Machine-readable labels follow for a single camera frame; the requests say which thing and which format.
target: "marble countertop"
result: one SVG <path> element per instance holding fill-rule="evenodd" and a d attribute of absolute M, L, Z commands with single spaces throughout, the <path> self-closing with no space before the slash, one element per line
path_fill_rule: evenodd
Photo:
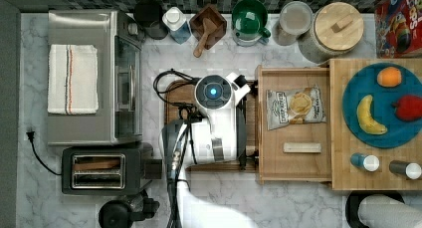
<path fill-rule="evenodd" d="M 169 36 L 161 41 L 147 39 L 142 47 L 143 139 L 158 149 L 163 126 L 163 104 L 152 89 L 154 78 L 174 68 L 192 76 L 226 76 L 231 72 L 255 79 L 258 65 L 264 67 L 310 67 L 297 44 L 282 47 L 271 38 L 268 45 L 243 48 L 230 37 L 230 16 L 226 36 L 197 59 L 192 36 L 183 45 Z M 270 15 L 273 28 L 278 15 Z M 364 34 L 348 58 L 375 58 L 373 15 L 363 15 Z M 35 159 L 25 136 L 35 129 L 35 146 L 54 170 L 61 168 L 62 149 L 47 146 L 48 15 L 22 14 L 21 71 L 18 144 L 17 227 L 100 227 L 97 215 L 113 197 L 73 196 L 61 192 L 61 179 L 47 172 Z M 175 78 L 161 83 L 165 88 Z M 309 182 L 274 181 L 260 185 L 255 174 L 197 172 L 192 174 L 192 193 L 201 199 L 244 212 L 260 227 L 348 227 L 344 217 L 346 194 Z M 165 227 L 170 212 L 164 180 L 153 181 L 146 189 L 161 204 L 153 219 L 133 227 Z M 420 205 L 418 194 L 408 193 L 406 203 Z"/>

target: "orange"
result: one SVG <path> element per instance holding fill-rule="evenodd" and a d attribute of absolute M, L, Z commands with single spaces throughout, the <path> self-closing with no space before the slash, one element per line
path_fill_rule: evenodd
<path fill-rule="evenodd" d="M 401 84 L 401 72 L 395 67 L 387 67 L 378 73 L 376 81 L 382 87 L 396 87 Z"/>

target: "red apple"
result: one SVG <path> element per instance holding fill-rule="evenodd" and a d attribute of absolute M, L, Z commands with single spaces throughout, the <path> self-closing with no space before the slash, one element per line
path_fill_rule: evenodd
<path fill-rule="evenodd" d="M 392 105 L 396 107 L 395 114 L 399 119 L 413 121 L 422 117 L 422 98 L 420 97 L 405 95 Z"/>

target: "blue plate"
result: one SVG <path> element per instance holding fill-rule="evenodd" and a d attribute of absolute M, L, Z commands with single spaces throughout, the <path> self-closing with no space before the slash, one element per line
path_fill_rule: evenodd
<path fill-rule="evenodd" d="M 402 82 L 394 88 L 381 87 L 376 78 L 378 73 L 387 67 L 400 70 Z M 394 114 L 391 103 L 404 95 L 422 97 L 422 85 L 419 79 L 407 69 L 389 63 L 370 65 L 360 70 L 348 82 L 342 98 L 344 120 L 351 132 L 361 141 L 379 148 L 392 148 L 402 145 L 418 134 L 422 128 L 422 118 L 415 121 L 402 121 Z M 372 135 L 364 132 L 357 121 L 357 106 L 363 97 L 373 96 L 371 114 L 374 119 L 384 124 L 388 132 L 383 135 Z"/>

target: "striped towel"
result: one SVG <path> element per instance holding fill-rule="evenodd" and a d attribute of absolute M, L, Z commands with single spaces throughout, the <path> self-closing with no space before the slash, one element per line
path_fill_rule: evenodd
<path fill-rule="evenodd" d="M 48 112 L 95 114 L 99 109 L 97 49 L 52 45 L 49 63 Z"/>

